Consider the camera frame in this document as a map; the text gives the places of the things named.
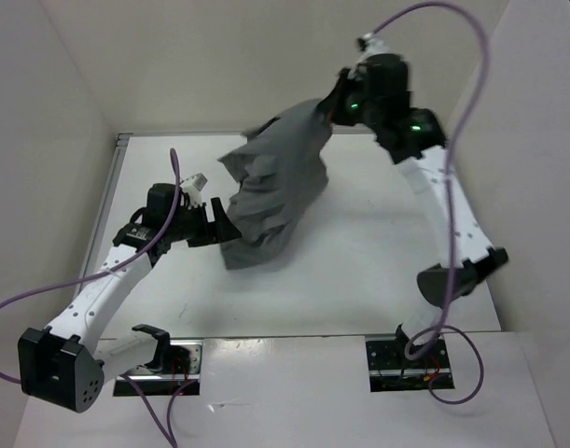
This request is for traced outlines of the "grey pleated skirt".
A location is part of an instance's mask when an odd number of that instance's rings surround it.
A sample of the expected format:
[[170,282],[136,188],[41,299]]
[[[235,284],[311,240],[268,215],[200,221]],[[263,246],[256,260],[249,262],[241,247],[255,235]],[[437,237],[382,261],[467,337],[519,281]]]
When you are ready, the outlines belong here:
[[218,159],[239,185],[227,215],[242,237],[220,246],[228,270],[256,267],[283,254],[327,186],[321,151],[331,136],[320,101],[311,99],[243,131],[246,142]]

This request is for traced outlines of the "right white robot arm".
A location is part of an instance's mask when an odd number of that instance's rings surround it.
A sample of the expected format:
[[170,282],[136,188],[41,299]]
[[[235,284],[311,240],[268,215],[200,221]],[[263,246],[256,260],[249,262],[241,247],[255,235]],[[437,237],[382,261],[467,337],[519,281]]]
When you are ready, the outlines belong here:
[[393,53],[364,55],[340,71],[321,104],[333,123],[370,129],[422,207],[438,263],[419,272],[424,302],[400,324],[395,355],[406,367],[427,356],[453,301],[470,295],[508,262],[481,229],[452,166],[451,146],[429,109],[411,104],[408,64]]

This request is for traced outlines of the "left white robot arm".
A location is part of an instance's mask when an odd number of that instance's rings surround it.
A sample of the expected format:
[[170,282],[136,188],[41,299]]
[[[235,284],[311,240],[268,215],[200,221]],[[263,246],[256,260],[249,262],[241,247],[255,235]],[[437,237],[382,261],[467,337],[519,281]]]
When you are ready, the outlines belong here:
[[158,373],[184,352],[171,346],[168,331],[137,324],[113,342],[99,343],[108,323],[135,286],[172,244],[217,245],[241,238],[219,198],[202,200],[207,179],[186,178],[180,186],[153,185],[146,205],[134,212],[112,241],[99,271],[74,300],[43,329],[27,329],[18,341],[24,394],[76,413],[87,411],[103,385],[143,366]]

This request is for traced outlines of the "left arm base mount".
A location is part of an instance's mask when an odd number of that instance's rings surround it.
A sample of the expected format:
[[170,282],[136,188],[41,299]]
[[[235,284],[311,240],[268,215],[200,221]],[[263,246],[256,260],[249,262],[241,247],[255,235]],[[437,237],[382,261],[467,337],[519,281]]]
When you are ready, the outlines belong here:
[[199,396],[201,388],[203,340],[172,339],[172,357],[157,371],[136,366],[126,375],[147,397]]

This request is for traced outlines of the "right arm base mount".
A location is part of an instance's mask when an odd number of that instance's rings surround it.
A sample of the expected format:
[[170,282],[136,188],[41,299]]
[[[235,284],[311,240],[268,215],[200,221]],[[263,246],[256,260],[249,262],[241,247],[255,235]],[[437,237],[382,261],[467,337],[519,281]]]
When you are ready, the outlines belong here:
[[372,393],[454,389],[451,363],[443,339],[439,339],[429,355],[407,360],[393,335],[365,340],[369,387]]

